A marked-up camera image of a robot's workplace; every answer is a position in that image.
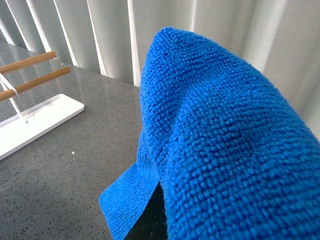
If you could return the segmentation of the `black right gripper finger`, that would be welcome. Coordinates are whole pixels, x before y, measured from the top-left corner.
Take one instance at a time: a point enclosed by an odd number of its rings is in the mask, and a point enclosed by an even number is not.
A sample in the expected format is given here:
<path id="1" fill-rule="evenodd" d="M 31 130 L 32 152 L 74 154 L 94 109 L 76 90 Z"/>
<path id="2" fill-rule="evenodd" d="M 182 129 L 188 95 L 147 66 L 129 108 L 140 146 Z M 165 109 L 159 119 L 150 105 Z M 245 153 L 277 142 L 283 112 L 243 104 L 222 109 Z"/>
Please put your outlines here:
<path id="1" fill-rule="evenodd" d="M 127 240 L 167 240 L 164 193 L 158 183 L 145 210 L 126 235 Z"/>

